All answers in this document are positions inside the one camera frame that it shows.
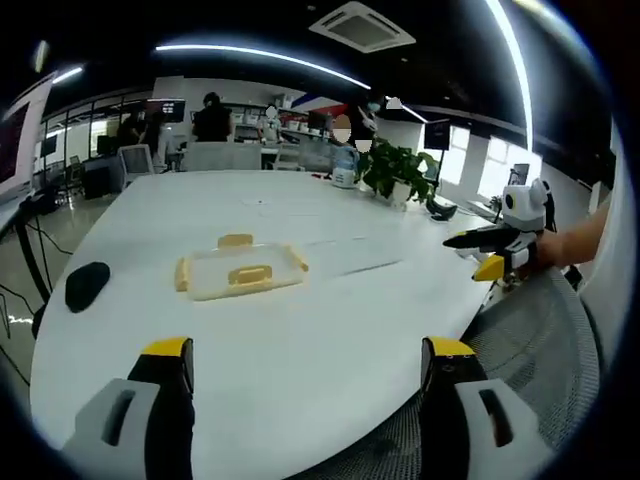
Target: air conditioner vent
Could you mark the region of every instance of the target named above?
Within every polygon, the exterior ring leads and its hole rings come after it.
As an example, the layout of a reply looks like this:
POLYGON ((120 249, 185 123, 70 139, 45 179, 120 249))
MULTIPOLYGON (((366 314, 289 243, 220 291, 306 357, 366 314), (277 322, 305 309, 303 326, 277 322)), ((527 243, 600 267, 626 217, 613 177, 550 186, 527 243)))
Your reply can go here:
POLYGON ((388 18, 360 2, 349 2, 309 27, 362 53, 416 43, 415 38, 388 18))

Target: ceiling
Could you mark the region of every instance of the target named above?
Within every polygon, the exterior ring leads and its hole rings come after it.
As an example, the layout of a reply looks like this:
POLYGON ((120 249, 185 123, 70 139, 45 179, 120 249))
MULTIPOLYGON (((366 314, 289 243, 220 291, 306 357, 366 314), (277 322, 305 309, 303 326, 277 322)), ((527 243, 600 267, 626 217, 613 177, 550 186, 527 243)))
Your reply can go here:
MULTIPOLYGON (((53 90, 48 112, 107 91, 151 86, 157 76, 176 74, 273 83, 337 100, 361 93, 359 87, 343 80, 269 58, 228 52, 153 51, 162 43, 186 41, 282 53, 379 86, 406 104, 463 110, 524 127, 515 69, 484 2, 400 2, 400 8, 398 2, 365 0, 363 3, 417 40, 413 45, 371 54, 308 30, 314 21, 343 3, 216 2, 202 10, 133 4, 112 8, 90 5, 84 11, 30 7, 36 11, 25 17, 31 19, 28 31, 9 36, 4 30, 0 34, 1 58, 14 72, 0 80, 0 102, 6 106, 37 80, 29 63, 41 39, 51 46, 46 71, 76 64, 86 67, 81 77, 53 90)), ((610 113, 603 95, 526 10, 511 2, 502 3, 527 66, 534 131, 574 152, 578 162, 587 158, 592 162, 594 152, 602 151, 609 142, 610 113)))

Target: person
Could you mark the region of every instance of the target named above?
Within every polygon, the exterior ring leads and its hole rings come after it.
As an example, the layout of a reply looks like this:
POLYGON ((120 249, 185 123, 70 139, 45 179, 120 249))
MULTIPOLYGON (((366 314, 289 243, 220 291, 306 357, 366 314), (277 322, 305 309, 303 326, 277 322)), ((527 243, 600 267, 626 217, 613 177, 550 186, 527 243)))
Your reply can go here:
POLYGON ((282 142, 281 129, 282 123, 278 118, 278 108, 270 103, 265 111, 265 116, 258 123, 258 138, 262 143, 282 142))
POLYGON ((204 109, 193 118, 192 133, 198 142, 226 142, 233 131, 231 124, 231 110, 220 103, 220 97, 215 92, 205 95, 202 102, 204 109))
POLYGON ((141 112, 140 108, 136 108, 118 127, 116 137, 119 147, 137 145, 140 141, 140 135, 144 132, 144 122, 140 120, 141 112))
POLYGON ((164 112, 154 112, 147 123, 147 128, 140 136, 140 143, 149 145, 151 161, 157 170, 164 171, 167 168, 166 154, 174 153, 172 137, 165 128, 166 115, 164 112))
POLYGON ((377 90, 369 90, 359 101, 350 103, 347 116, 351 123, 351 136, 348 143, 356 146, 357 140, 372 141, 378 132, 376 114, 382 109, 384 94, 377 90))
POLYGON ((593 260, 608 214, 609 202, 605 202, 588 219, 566 232, 545 230, 536 241, 539 266, 564 268, 593 260))

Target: green leaves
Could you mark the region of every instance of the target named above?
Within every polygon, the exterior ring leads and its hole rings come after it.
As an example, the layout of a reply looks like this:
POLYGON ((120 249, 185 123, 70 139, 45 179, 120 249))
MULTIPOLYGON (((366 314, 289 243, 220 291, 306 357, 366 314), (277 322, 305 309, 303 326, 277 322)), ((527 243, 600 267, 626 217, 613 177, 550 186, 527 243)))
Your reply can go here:
POLYGON ((394 147, 387 140, 378 139, 371 151, 360 156, 358 169, 365 172, 363 180, 374 192, 389 198, 396 181, 411 186, 411 197, 422 203, 434 194, 434 188, 418 166, 422 161, 428 166, 437 168, 437 162, 426 152, 418 155, 411 153, 410 148, 394 147))

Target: water bottle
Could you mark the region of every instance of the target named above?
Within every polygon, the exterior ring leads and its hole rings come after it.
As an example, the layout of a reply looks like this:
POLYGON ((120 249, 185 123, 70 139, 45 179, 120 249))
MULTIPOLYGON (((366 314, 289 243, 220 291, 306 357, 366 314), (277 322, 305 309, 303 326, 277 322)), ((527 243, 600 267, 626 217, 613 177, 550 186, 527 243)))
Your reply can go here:
POLYGON ((354 188, 360 155, 350 146, 335 149, 332 183, 339 188, 354 188))

